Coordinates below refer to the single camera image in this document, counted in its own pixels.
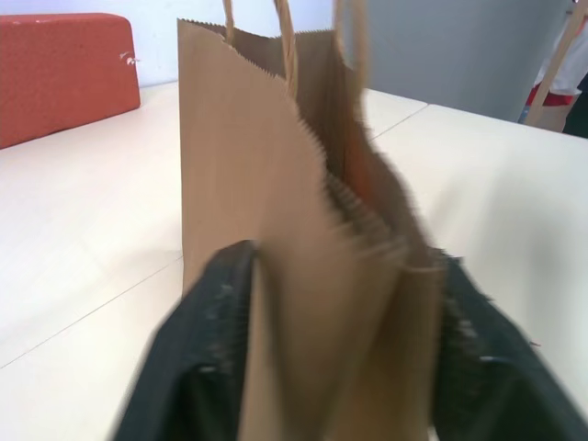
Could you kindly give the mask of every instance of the kraft paper bag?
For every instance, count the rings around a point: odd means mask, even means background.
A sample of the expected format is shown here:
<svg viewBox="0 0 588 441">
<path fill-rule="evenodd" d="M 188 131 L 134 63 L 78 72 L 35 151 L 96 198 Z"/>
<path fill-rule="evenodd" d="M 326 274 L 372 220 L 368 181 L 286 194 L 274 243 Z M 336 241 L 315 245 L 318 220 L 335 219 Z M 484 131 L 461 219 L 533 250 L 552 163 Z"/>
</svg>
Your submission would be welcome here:
<svg viewBox="0 0 588 441">
<path fill-rule="evenodd" d="M 365 57 L 294 34 L 285 0 L 276 39 L 223 3 L 226 27 L 178 20 L 184 286 L 257 240 L 240 439 L 424 439 L 443 271 L 368 145 Z"/>
</svg>

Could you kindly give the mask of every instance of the brown paper bag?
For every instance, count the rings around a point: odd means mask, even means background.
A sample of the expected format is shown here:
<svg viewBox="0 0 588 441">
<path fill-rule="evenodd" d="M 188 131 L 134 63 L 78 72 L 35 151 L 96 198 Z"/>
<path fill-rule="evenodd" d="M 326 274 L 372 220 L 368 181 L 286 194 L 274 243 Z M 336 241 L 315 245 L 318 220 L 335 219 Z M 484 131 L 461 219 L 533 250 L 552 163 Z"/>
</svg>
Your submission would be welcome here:
<svg viewBox="0 0 588 441">
<path fill-rule="evenodd" d="M 275 3 L 281 39 L 233 28 L 227 0 L 226 28 L 178 21 L 185 288 L 218 248 L 257 240 L 240 439 L 338 439 L 365 424 L 421 439 L 440 272 L 366 142 L 362 74 L 337 33 L 295 35 Z M 359 412 L 373 389 L 363 376 L 389 365 L 381 412 Z"/>
</svg>

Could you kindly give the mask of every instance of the table surface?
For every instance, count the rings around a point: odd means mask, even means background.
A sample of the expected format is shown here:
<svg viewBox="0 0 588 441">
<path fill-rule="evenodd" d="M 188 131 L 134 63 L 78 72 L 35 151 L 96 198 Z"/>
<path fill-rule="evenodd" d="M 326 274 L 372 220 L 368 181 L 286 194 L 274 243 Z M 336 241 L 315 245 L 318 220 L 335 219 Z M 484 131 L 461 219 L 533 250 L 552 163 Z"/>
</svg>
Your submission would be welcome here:
<svg viewBox="0 0 588 441">
<path fill-rule="evenodd" d="M 181 291 L 177 85 L 0 151 L 0 439 L 103 440 Z M 380 92 L 375 144 L 588 410 L 588 142 Z"/>
</svg>

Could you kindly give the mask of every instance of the white wall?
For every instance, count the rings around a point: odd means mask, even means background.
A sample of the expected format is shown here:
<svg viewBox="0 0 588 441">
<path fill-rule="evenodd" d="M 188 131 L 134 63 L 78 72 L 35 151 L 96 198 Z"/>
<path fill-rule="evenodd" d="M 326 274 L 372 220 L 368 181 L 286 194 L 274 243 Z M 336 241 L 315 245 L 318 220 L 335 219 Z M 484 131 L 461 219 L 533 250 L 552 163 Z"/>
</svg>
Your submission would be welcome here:
<svg viewBox="0 0 588 441">
<path fill-rule="evenodd" d="M 273 36 L 279 32 L 272 0 L 232 0 L 235 26 Z M 289 0 L 296 30 L 329 28 L 333 0 Z M 224 23 L 222 0 L 2 0 L 0 15 L 108 12 L 132 25 L 139 82 L 156 85 L 177 79 L 175 20 Z"/>
</svg>

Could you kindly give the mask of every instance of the white surface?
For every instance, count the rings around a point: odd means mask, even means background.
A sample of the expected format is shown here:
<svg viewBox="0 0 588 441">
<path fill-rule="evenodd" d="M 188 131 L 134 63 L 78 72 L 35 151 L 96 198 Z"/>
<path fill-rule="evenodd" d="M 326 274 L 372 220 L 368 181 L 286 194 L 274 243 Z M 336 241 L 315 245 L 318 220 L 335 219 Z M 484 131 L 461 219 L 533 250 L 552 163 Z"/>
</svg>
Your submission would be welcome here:
<svg viewBox="0 0 588 441">
<path fill-rule="evenodd" d="M 376 144 L 588 415 L 588 141 L 429 106 Z"/>
<path fill-rule="evenodd" d="M 179 299 L 177 84 L 0 151 L 0 439 L 102 440 Z M 425 104 L 369 92 L 386 132 Z"/>
<path fill-rule="evenodd" d="M 329 28 L 333 0 L 290 0 L 296 30 Z M 141 86 L 177 79 L 177 31 L 175 21 L 189 18 L 210 23 L 225 20 L 222 0 L 2 0 L 4 14 L 64 14 L 106 12 L 130 21 L 137 71 Z M 233 0 L 235 26 L 258 35 L 279 33 L 272 0 Z"/>
</svg>

